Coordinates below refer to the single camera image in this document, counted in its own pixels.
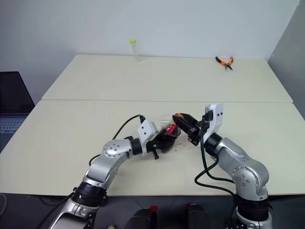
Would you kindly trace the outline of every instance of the table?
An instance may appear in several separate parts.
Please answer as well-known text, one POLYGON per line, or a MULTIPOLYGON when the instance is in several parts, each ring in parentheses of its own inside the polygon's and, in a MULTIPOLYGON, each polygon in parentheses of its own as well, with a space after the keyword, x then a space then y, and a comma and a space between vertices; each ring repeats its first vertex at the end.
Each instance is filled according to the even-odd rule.
POLYGON ((43 100, 288 102, 292 99, 263 59, 76 55, 43 100))
MULTIPOLYGON (((0 154, 0 192, 67 195, 80 184, 89 159, 101 152, 131 116, 143 114, 157 126, 176 112, 199 119, 209 103, 40 101, 0 154)), ((130 122, 118 139, 136 134, 130 122)), ((268 168, 271 195, 305 193, 305 122, 291 103, 224 103, 219 135, 240 145, 268 168)), ((134 156, 120 167, 108 194, 226 195, 194 183, 203 170, 198 148, 180 136, 173 149, 134 156)), ((215 176, 229 177, 219 167, 215 176)), ((202 182, 234 190, 233 184, 203 177, 202 182)))

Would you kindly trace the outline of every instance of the orange-handled pliers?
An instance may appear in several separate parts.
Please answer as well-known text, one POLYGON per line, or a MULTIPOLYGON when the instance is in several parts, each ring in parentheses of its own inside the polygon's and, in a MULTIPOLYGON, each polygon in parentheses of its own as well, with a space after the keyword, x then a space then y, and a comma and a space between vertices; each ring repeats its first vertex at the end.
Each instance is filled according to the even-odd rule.
POLYGON ((227 70, 227 67, 231 70, 233 70, 231 68, 231 64, 233 63, 233 57, 230 58, 230 61, 228 63, 226 63, 225 61, 220 60, 218 57, 215 57, 215 59, 217 60, 217 62, 221 63, 222 66, 224 66, 224 68, 227 70))

